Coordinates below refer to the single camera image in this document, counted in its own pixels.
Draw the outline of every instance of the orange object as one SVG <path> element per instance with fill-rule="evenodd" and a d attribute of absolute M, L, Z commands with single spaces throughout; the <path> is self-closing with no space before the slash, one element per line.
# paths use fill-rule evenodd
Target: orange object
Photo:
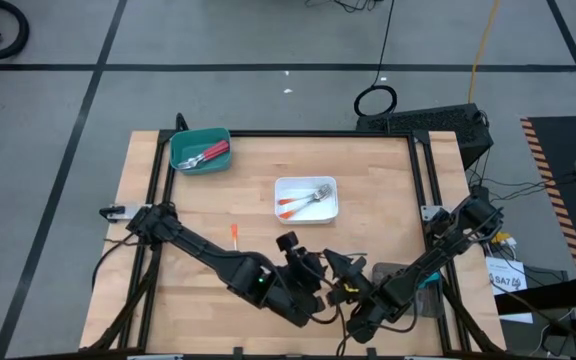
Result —
<path fill-rule="evenodd" d="M 279 217 L 282 218 L 282 219 L 290 219 L 291 216 L 295 215 L 295 213 L 297 212 L 297 210 L 286 211 L 285 213 L 279 215 Z"/>
<path fill-rule="evenodd" d="M 232 243 L 235 246 L 235 250 L 237 249 L 237 233 L 239 232 L 239 227 L 237 224 L 230 225 L 230 232 L 232 233 Z"/>
<path fill-rule="evenodd" d="M 291 202 L 297 201 L 297 200 L 299 200 L 299 199 L 281 199 L 281 200 L 277 201 L 277 203 L 279 205 L 286 205 L 286 204 L 290 204 Z"/>

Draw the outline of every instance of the gray floor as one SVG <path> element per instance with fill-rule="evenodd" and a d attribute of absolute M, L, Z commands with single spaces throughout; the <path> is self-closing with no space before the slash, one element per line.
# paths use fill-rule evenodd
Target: gray floor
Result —
<path fill-rule="evenodd" d="M 32 34 L 22 54 L 0 61 L 0 329 L 121 1 L 13 1 Z M 398 0 L 385 63 L 471 64 L 491 5 Z M 558 5 L 576 42 L 576 1 Z M 388 6 L 347 14 L 332 4 L 307 8 L 301 0 L 128 0 L 108 64 L 374 64 Z M 14 29 L 5 15 L 0 24 Z M 502 1 L 482 63 L 575 65 L 546 0 Z M 6 64 L 90 66 L 12 71 Z M 131 131 L 169 128 L 178 111 L 192 128 L 350 130 L 352 102 L 375 76 L 275 69 L 103 73 L 7 356 L 76 350 L 107 227 L 96 211 L 114 199 Z M 381 77 L 397 89 L 404 111 L 465 103 L 470 74 Z M 366 101 L 366 112 L 385 107 L 379 96 Z M 576 72 L 479 73 L 475 102 L 488 113 L 496 142 L 487 177 L 539 181 L 519 118 L 576 115 Z M 505 230 L 519 241 L 520 258 L 574 277 L 547 196 L 504 206 Z"/>

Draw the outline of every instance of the orange handle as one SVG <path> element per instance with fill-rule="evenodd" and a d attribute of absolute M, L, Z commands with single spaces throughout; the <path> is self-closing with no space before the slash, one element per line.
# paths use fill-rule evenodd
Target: orange handle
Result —
<path fill-rule="evenodd" d="M 279 217 L 282 219 L 289 219 L 291 216 L 295 215 L 295 213 L 297 212 L 297 210 L 290 210 L 290 211 L 286 211 L 283 214 L 280 214 Z"/>
<path fill-rule="evenodd" d="M 221 140 L 215 145 L 209 147 L 208 149 L 204 150 L 204 160 L 212 160 L 217 156 L 227 152 L 230 149 L 230 144 L 228 141 Z"/>
<path fill-rule="evenodd" d="M 281 200 L 277 201 L 277 203 L 279 205 L 286 205 L 286 204 L 290 204 L 291 202 L 297 201 L 297 200 L 299 200 L 299 199 L 281 199 Z"/>
<path fill-rule="evenodd" d="M 230 232 L 232 233 L 232 244 L 235 248 L 235 250 L 237 249 L 237 232 L 239 231 L 239 227 L 237 226 L 237 224 L 232 224 L 230 225 Z"/>

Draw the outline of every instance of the white paper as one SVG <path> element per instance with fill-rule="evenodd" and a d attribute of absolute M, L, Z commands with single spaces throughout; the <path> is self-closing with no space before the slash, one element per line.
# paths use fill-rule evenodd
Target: white paper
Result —
<path fill-rule="evenodd" d="M 523 263 L 519 261 L 506 261 L 504 259 L 486 257 L 486 265 L 488 266 L 488 277 L 490 278 L 490 281 L 493 281 L 495 285 L 500 288 L 508 292 L 525 290 L 527 288 L 526 276 L 523 274 Z M 503 294 L 503 291 L 493 286 L 492 293 L 498 295 Z M 533 321 L 531 313 L 502 315 L 500 318 L 502 320 L 516 321 L 526 324 L 532 324 Z"/>

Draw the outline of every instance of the silver fork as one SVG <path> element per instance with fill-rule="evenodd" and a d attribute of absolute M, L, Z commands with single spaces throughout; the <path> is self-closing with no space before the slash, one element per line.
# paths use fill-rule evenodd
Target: silver fork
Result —
<path fill-rule="evenodd" d="M 319 189 L 317 189 L 317 191 L 315 191 L 312 195 L 311 195 L 311 199 L 308 200 L 307 203 L 293 209 L 293 210 L 289 210 L 286 211 L 282 214 L 279 215 L 280 218 L 282 219 L 289 219 L 291 216 L 295 215 L 297 212 L 299 212 L 300 210 L 302 210 L 303 208 L 307 207 L 308 205 L 314 203 L 314 202 L 319 202 L 325 198 L 327 198 L 330 194 L 332 193 L 332 187 L 328 184 L 320 187 Z"/>

